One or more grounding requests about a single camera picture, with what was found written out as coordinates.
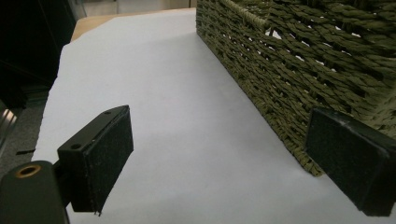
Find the wicker basket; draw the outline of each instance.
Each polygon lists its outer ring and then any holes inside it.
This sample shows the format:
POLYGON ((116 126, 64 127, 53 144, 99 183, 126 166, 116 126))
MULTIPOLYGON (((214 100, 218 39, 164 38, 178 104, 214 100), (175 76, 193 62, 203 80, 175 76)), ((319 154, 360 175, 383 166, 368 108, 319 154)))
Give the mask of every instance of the wicker basket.
POLYGON ((396 136, 396 2, 198 0, 197 33, 298 162, 314 105, 396 136))

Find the white surface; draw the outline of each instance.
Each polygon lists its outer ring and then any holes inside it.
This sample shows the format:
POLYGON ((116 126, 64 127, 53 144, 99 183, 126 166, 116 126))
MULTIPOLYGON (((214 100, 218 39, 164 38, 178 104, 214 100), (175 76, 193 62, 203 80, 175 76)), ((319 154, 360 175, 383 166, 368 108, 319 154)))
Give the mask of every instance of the white surface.
POLYGON ((101 217, 77 223, 396 223, 307 174, 195 33, 193 11, 114 19, 66 46, 34 160, 131 107, 134 152, 101 217))

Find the brass screw hole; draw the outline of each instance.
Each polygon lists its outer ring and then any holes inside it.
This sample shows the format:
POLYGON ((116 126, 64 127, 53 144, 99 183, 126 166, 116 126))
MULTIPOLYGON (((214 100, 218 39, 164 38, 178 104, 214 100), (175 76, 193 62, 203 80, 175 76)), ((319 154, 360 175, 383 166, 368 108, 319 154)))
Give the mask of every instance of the brass screw hole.
POLYGON ((41 170, 41 166, 40 165, 28 165, 28 166, 25 166, 25 167, 21 168, 15 174, 15 176, 17 178, 26 178, 26 177, 29 177, 29 176, 37 174, 40 170, 41 170))

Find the wooden table edge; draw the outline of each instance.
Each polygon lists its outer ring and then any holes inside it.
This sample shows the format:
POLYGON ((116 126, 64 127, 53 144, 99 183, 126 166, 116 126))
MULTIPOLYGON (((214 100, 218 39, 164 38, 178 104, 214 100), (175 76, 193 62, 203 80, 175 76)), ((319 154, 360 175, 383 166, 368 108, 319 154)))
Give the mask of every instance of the wooden table edge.
POLYGON ((180 8, 180 9, 169 9, 169 10, 159 10, 159 11, 134 12, 134 13, 124 13, 124 14, 116 14, 116 15, 86 17, 86 18, 78 20, 78 22, 76 23, 76 27, 75 27, 75 30, 73 32, 70 42, 73 42, 74 40, 76 40, 80 36, 82 36, 83 34, 102 25, 103 23, 105 23, 107 21, 110 21, 113 18, 126 17, 126 16, 137 16, 137 15, 147 15, 147 14, 172 12, 172 11, 187 11, 187 10, 195 10, 195 8, 189 7, 189 8, 180 8))

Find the white paper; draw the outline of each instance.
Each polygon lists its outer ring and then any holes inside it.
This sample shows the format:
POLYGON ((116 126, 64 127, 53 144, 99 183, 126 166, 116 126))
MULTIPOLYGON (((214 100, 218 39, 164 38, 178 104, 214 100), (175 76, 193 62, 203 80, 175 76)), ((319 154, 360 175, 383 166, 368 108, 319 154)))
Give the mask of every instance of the white paper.
POLYGON ((196 34, 195 12, 117 18, 64 47, 34 160, 131 107, 134 152, 101 217, 71 223, 396 223, 367 217, 284 148, 196 34))

